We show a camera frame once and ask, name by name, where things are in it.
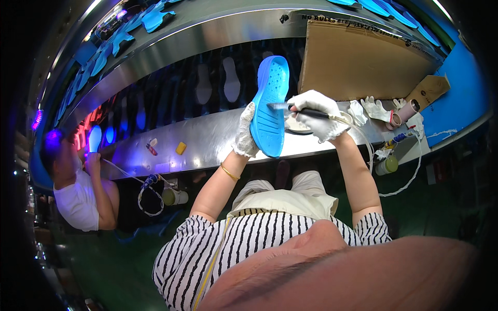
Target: glue pot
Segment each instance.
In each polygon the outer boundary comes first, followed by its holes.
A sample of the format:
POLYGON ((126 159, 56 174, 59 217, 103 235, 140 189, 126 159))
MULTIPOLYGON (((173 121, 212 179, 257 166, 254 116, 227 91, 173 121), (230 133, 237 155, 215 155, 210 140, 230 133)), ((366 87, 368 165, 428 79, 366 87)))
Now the glue pot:
POLYGON ((375 167, 375 172, 377 173, 377 175, 381 176, 396 172, 397 169, 398 169, 398 160, 396 159, 395 156, 390 155, 384 161, 377 164, 377 166, 375 167))
POLYGON ((184 204, 188 201, 188 193, 181 190, 174 190, 172 188, 164 189, 162 192, 162 200, 164 205, 177 205, 184 204))

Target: black and white striped shirt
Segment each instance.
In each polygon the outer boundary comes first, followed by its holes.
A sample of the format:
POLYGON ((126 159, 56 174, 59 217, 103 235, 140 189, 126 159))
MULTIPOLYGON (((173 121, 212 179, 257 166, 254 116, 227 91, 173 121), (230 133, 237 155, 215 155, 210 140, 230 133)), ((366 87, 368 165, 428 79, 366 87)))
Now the black and white striped shirt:
MULTIPOLYGON (((367 214, 354 231, 335 217, 330 220, 350 246, 391 241, 380 214, 367 214)), ((275 210, 248 208, 241 211, 240 216, 229 223, 205 292, 231 266, 259 250, 281 245, 308 230, 314 222, 309 217, 275 210)), ((170 310, 192 309, 195 293, 221 242, 225 224, 226 219, 211 223, 202 216, 190 216, 160 250, 154 262, 152 279, 170 310)))

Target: gold bracelet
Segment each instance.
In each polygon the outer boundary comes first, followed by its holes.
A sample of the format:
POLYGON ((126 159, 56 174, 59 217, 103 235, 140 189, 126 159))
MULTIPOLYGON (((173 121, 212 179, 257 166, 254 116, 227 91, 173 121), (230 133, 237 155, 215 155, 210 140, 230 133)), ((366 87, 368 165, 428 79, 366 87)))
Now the gold bracelet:
POLYGON ((239 180, 239 179, 240 179, 240 176, 239 176, 239 177, 234 176, 234 175, 232 175, 229 171, 227 171, 227 169, 223 166, 223 162, 222 162, 222 163, 220 163, 220 166, 221 166, 221 168, 225 171, 225 173, 227 173, 227 174, 228 174, 228 176, 230 176, 230 177, 232 177, 232 178, 234 178, 234 179, 237 179, 237 180, 239 180))

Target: yellow sponge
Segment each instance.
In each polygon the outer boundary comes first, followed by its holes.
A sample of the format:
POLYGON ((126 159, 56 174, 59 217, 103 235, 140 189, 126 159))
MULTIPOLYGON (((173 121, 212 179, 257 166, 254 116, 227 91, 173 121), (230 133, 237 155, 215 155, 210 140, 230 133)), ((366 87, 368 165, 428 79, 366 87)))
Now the yellow sponge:
POLYGON ((178 147, 176 147, 176 153, 182 155, 183 152, 185 151, 185 148, 187 148, 187 145, 184 142, 180 141, 178 147))

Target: metal counter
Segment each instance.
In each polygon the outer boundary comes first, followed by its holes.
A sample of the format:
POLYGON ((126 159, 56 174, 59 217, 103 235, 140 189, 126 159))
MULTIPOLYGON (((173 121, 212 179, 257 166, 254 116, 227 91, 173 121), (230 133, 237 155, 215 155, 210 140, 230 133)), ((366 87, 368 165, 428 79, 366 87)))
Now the metal counter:
POLYGON ((143 27, 130 32, 135 41, 122 56, 109 57, 101 79, 87 84, 66 109, 59 127, 72 131, 89 113, 114 94, 176 61, 187 57, 248 41, 305 37, 306 22, 313 15, 345 19, 377 27, 417 44, 434 63, 442 63, 416 30, 397 20, 385 19, 366 9, 346 9, 325 0, 301 0, 280 3, 278 0, 182 1, 172 8, 176 18, 163 29, 147 34, 143 27))
MULTIPOLYGON (((346 111, 349 102, 338 102, 339 109, 346 111)), ((240 115, 244 108, 214 113, 173 123, 103 148, 100 152, 112 160, 132 176, 148 176, 152 173, 175 173, 189 170, 206 169, 219 166, 231 152, 231 143, 235 139, 239 126, 240 115), (157 138, 154 146, 157 156, 146 148, 151 140, 157 138), (182 155, 175 152, 180 142, 187 144, 182 155)), ((370 143, 384 142, 382 133, 389 132, 384 122, 368 119, 361 127, 370 143)), ((348 132, 357 145, 365 144, 364 139, 354 130, 348 132)), ((313 135, 296 135, 285 133, 281 159, 302 157, 328 152, 335 149, 334 145, 325 142, 318 143, 313 135)), ((250 163, 269 160, 261 151, 250 163)), ((102 176, 111 180, 125 178, 119 170, 107 163, 102 163, 102 176)))

